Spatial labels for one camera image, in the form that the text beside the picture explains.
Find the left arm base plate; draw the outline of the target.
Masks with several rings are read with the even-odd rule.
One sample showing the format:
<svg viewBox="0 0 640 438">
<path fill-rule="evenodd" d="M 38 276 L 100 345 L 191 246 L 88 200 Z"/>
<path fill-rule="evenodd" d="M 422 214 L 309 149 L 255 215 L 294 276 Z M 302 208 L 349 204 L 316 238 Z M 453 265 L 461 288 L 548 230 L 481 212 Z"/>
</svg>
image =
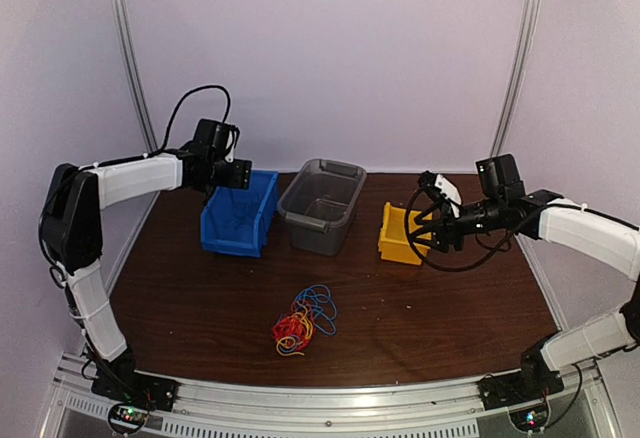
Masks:
<svg viewBox="0 0 640 438">
<path fill-rule="evenodd" d="M 114 384 L 104 376 L 98 376 L 91 385 L 91 391 L 98 396 L 118 402 L 132 404 L 137 408 L 151 411 L 171 412 L 177 397 L 177 381 L 146 374 L 136 374 L 131 391 Z"/>
</svg>

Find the blue plastic bin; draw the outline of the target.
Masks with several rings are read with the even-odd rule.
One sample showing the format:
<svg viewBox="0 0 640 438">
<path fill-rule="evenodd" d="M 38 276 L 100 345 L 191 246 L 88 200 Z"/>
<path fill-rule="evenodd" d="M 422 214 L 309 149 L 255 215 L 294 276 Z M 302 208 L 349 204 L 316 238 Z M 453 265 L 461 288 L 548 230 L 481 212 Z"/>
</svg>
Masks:
<svg viewBox="0 0 640 438">
<path fill-rule="evenodd" d="M 200 217 L 207 252 L 260 258 L 279 200 L 279 173 L 251 172 L 249 188 L 218 188 Z"/>
</svg>

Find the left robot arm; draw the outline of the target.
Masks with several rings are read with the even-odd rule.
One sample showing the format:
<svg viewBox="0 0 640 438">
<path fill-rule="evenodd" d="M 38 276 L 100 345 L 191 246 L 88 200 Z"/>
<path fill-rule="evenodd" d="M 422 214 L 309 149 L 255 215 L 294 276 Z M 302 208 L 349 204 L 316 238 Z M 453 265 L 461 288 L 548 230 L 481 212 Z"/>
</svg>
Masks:
<svg viewBox="0 0 640 438">
<path fill-rule="evenodd" d="M 252 164 L 235 158 L 237 126 L 198 122 L 191 140 L 178 149 L 94 163 L 59 165 L 38 224 L 38 240 L 50 272 L 66 296 L 99 376 L 123 402 L 144 391 L 133 352 L 120 331 L 101 273 L 102 213 L 114 204 L 161 191 L 191 188 L 212 195 L 219 187 L 245 189 Z"/>
</svg>

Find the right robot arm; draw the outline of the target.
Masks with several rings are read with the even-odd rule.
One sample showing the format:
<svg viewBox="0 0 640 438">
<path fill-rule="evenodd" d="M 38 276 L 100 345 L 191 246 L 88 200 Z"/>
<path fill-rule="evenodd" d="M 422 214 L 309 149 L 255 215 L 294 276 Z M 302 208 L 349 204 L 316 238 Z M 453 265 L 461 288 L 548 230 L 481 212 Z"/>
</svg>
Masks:
<svg viewBox="0 0 640 438">
<path fill-rule="evenodd" d="M 627 278 L 639 279 L 639 228 L 586 204 L 541 189 L 528 193 L 510 154 L 477 162 L 483 200 L 464 204 L 458 189 L 443 175 L 429 171 L 418 179 L 415 197 L 426 195 L 431 205 L 417 215 L 405 213 L 403 231 L 412 252 L 432 269 L 446 268 L 421 252 L 426 246 L 446 253 L 459 251 L 468 235 L 503 231 L 504 237 L 476 262 L 474 270 L 497 253 L 511 238 L 522 234 L 533 240 L 558 244 L 591 257 Z M 530 400 L 550 388 L 559 372 L 584 360 L 605 357 L 639 344 L 639 294 L 611 312 L 579 327 L 536 343 L 521 358 L 512 388 L 519 398 Z"/>
</svg>

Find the right aluminium frame post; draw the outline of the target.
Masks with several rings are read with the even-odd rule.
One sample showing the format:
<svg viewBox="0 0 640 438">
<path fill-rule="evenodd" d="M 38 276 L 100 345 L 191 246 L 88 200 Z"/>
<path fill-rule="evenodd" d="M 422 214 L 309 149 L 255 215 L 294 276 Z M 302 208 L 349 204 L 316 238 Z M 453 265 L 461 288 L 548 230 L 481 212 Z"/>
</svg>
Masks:
<svg viewBox="0 0 640 438">
<path fill-rule="evenodd" d="M 499 155 L 505 146 L 524 82 L 526 64 L 533 45 L 541 1 L 523 0 L 519 33 L 496 132 L 490 149 L 491 156 Z"/>
</svg>

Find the yellow plastic bin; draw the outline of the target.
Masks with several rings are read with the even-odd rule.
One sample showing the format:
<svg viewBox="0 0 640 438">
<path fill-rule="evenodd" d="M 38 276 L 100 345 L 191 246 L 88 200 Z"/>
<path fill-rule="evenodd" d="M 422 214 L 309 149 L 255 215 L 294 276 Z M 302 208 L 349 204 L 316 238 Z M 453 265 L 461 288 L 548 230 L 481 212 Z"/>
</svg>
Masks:
<svg viewBox="0 0 640 438">
<path fill-rule="evenodd" d="M 423 261 L 412 250 L 406 237 L 404 218 L 406 210 L 386 202 L 378 237 L 378 252 L 384 261 L 421 266 Z"/>
</svg>

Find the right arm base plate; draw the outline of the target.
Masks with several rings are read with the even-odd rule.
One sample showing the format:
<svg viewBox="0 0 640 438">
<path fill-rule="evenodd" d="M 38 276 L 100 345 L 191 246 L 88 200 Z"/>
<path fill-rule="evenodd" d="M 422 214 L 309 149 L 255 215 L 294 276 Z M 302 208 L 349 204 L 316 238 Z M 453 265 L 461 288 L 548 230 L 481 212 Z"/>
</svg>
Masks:
<svg viewBox="0 0 640 438">
<path fill-rule="evenodd" d="M 558 374 L 537 382 L 527 378 L 522 371 L 503 375 L 486 374 L 477 382 L 477 386 L 485 410 L 539 401 L 564 390 L 564 383 Z"/>
</svg>

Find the aluminium front rail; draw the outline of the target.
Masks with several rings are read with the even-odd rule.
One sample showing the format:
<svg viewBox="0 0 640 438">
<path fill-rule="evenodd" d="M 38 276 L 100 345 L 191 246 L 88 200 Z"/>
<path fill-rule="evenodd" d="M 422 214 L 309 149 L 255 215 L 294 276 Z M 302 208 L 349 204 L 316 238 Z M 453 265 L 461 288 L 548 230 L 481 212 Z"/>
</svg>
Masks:
<svg viewBox="0 0 640 438">
<path fill-rule="evenodd" d="M 618 437 L 598 367 L 563 375 L 545 400 L 489 409 L 478 376 L 376 387 L 260 387 L 178 379 L 171 411 L 146 414 L 136 437 L 527 437 L 528 412 L 550 412 L 543 437 Z"/>
</svg>

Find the grey transparent plastic tub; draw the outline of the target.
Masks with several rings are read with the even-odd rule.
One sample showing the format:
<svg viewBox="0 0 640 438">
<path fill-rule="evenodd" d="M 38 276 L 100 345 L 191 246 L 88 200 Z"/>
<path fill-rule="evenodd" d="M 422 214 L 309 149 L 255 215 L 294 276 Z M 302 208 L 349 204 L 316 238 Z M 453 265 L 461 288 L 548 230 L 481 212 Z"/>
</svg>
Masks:
<svg viewBox="0 0 640 438">
<path fill-rule="evenodd" d="M 329 160 L 308 160 L 280 197 L 292 247 L 334 256 L 341 250 L 367 178 L 364 168 Z"/>
</svg>

